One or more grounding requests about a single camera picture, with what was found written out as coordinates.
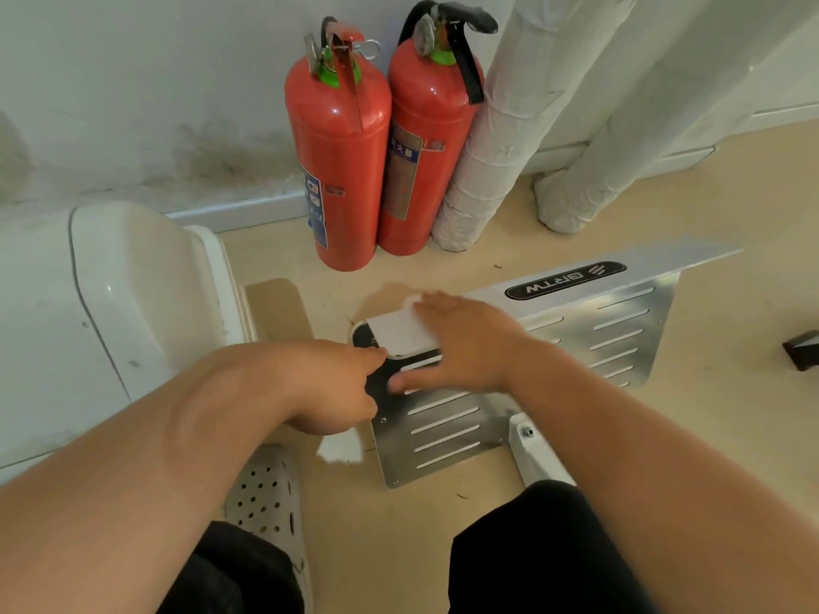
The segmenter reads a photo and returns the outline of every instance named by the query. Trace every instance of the beige floor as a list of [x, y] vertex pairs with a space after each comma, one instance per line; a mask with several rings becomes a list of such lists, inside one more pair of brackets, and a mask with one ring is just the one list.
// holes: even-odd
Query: beige floor
[[[699, 168], [636, 183], [575, 236], [538, 223], [522, 179], [469, 251], [379, 250], [353, 274], [322, 265], [304, 219], [223, 239], [242, 284], [267, 281], [249, 292], [271, 337], [332, 340], [418, 290], [459, 293], [686, 233], [738, 242], [742, 255], [683, 274], [637, 392], [819, 516], [819, 369], [795, 371], [780, 347], [819, 327], [818, 153], [819, 122], [730, 138]], [[446, 611], [451, 538], [522, 488], [507, 449], [387, 490], [374, 451], [328, 466], [317, 440], [281, 435], [300, 460], [318, 614]]]

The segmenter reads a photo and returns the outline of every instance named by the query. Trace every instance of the brtw logo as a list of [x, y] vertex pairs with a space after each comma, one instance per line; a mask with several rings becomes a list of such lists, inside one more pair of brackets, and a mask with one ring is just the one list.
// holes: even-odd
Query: brtw logo
[[540, 278], [525, 284], [519, 284], [516, 287], [509, 287], [505, 291], [505, 295], [510, 299], [517, 301], [524, 301], [526, 299], [534, 299], [541, 295], [548, 295], [557, 290], [568, 289], [578, 284], [585, 284], [598, 278], [605, 278], [614, 273], [624, 272], [628, 269], [623, 263], [616, 263], [613, 260], [604, 260], [602, 263], [595, 263], [572, 269], [564, 273], [556, 273], [554, 276], [547, 278]]

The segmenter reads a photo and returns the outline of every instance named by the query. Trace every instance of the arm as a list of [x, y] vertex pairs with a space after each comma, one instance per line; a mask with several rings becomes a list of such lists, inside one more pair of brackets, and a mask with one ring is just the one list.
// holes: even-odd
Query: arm
[[325, 340], [228, 347], [18, 476], [0, 489], [0, 611], [156, 611], [264, 437], [372, 417], [363, 387], [384, 357]]
[[415, 311], [441, 365], [391, 388], [511, 394], [661, 611], [819, 611], [816, 527], [750, 474], [488, 304], [437, 294]]

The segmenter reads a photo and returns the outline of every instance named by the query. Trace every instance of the fire extinguisher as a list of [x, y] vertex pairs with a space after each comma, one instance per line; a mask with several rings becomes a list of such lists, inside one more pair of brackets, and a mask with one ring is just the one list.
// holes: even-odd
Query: fire extinguisher
[[305, 45], [307, 56], [284, 82], [284, 101], [315, 248], [328, 267], [354, 271], [375, 253], [390, 87], [369, 61], [380, 45], [351, 25], [326, 17], [321, 47], [312, 34]]
[[465, 24], [483, 34], [498, 31], [482, 8], [419, 2], [390, 61], [392, 124], [378, 226], [378, 244], [390, 254], [412, 255], [424, 247], [483, 102], [483, 71], [469, 50]]

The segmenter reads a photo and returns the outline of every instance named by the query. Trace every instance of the slotted vent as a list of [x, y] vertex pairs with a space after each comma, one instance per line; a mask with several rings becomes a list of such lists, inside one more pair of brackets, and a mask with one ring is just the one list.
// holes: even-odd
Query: slotted vent
[[[528, 324], [540, 340], [560, 345], [575, 359], [621, 388], [642, 384], [657, 353], [679, 273], [593, 299], [547, 310]], [[367, 325], [353, 335], [374, 344]], [[506, 442], [508, 418], [517, 406], [500, 394], [418, 391], [395, 396], [386, 380], [399, 370], [436, 366], [437, 351], [388, 359], [368, 381], [378, 404], [373, 430], [388, 487], [397, 487]]]

